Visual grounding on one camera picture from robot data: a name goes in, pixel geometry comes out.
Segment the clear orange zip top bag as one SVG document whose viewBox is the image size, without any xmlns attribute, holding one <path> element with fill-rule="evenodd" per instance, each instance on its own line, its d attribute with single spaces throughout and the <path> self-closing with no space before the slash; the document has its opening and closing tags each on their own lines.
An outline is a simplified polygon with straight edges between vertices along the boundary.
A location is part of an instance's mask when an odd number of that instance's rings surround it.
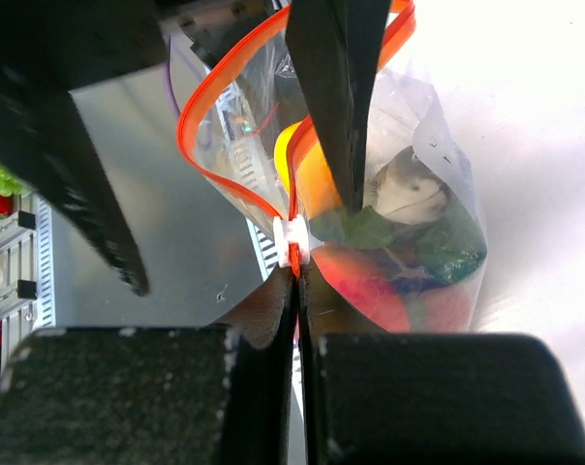
<svg viewBox="0 0 585 465">
<path fill-rule="evenodd" d="M 434 87 L 399 73 L 411 1 L 293 1 L 180 114 L 185 159 L 301 279 L 315 334 L 469 327 L 487 244 Z"/>
</svg>

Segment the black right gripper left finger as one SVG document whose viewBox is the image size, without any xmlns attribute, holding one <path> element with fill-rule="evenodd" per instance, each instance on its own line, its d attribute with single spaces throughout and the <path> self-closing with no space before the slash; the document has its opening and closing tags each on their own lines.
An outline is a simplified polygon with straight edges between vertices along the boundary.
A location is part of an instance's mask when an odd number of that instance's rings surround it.
<svg viewBox="0 0 585 465">
<path fill-rule="evenodd" d="M 0 377 L 0 464 L 283 464 L 296 280 L 203 327 L 43 328 Z"/>
</svg>

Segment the red chili pepper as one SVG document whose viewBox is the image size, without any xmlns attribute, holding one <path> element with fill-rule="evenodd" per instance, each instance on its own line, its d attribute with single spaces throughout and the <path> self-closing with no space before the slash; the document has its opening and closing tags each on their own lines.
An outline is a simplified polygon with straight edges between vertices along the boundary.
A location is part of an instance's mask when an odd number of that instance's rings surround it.
<svg viewBox="0 0 585 465">
<path fill-rule="evenodd" d="M 315 249 L 312 258 L 327 284 L 389 332 L 457 332 L 470 325 L 474 304 L 463 284 L 389 278 L 368 254 L 335 245 Z"/>
</svg>

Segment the grey toy fish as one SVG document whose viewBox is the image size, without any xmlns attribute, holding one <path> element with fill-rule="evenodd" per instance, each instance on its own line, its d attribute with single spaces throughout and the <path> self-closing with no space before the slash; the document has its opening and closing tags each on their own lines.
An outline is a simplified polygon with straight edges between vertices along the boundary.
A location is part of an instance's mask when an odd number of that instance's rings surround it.
<svg viewBox="0 0 585 465">
<path fill-rule="evenodd" d="M 450 190 L 407 146 L 364 181 L 363 206 L 384 219 L 403 225 L 439 220 L 446 212 Z"/>
</svg>

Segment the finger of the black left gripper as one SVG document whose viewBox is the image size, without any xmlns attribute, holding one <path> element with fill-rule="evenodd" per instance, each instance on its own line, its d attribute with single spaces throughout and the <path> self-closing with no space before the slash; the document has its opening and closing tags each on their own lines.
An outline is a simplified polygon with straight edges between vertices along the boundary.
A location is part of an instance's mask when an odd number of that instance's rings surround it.
<svg viewBox="0 0 585 465">
<path fill-rule="evenodd" d="M 0 68 L 0 165 L 72 223 L 134 294 L 148 294 L 138 245 L 67 90 Z"/>
<path fill-rule="evenodd" d="M 291 3 L 286 44 L 335 188 L 350 213 L 363 204 L 369 106 L 390 5 Z"/>
</svg>

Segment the yellow orange bell pepper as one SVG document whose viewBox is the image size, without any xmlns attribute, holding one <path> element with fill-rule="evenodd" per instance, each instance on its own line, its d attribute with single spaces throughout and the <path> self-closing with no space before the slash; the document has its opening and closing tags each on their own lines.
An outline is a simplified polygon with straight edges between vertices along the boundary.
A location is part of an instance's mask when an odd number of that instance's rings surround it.
<svg viewBox="0 0 585 465">
<path fill-rule="evenodd" d="M 287 148 L 301 124 L 298 121 L 283 130 L 274 145 L 274 166 L 287 194 L 290 192 Z M 304 151 L 295 171 L 297 201 L 303 206 L 308 219 L 343 206 L 316 132 L 311 130 L 310 134 L 313 136 L 313 144 Z"/>
</svg>

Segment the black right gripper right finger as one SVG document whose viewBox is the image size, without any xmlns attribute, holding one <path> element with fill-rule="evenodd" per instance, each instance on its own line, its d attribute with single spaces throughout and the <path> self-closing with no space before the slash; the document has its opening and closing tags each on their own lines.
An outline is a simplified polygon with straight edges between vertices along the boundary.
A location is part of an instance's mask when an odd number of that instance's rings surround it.
<svg viewBox="0 0 585 465">
<path fill-rule="evenodd" d="M 311 464 L 585 464 L 559 360 L 518 333 L 389 333 L 317 270 L 299 284 Z"/>
</svg>

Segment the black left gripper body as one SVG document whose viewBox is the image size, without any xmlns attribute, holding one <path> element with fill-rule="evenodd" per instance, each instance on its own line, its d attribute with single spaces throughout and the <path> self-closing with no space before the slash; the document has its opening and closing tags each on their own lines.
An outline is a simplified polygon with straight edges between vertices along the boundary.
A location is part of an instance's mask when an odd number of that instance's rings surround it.
<svg viewBox="0 0 585 465">
<path fill-rule="evenodd" d="M 0 1 L 0 79 L 73 90 L 163 63 L 180 31 L 214 66 L 277 1 Z"/>
</svg>

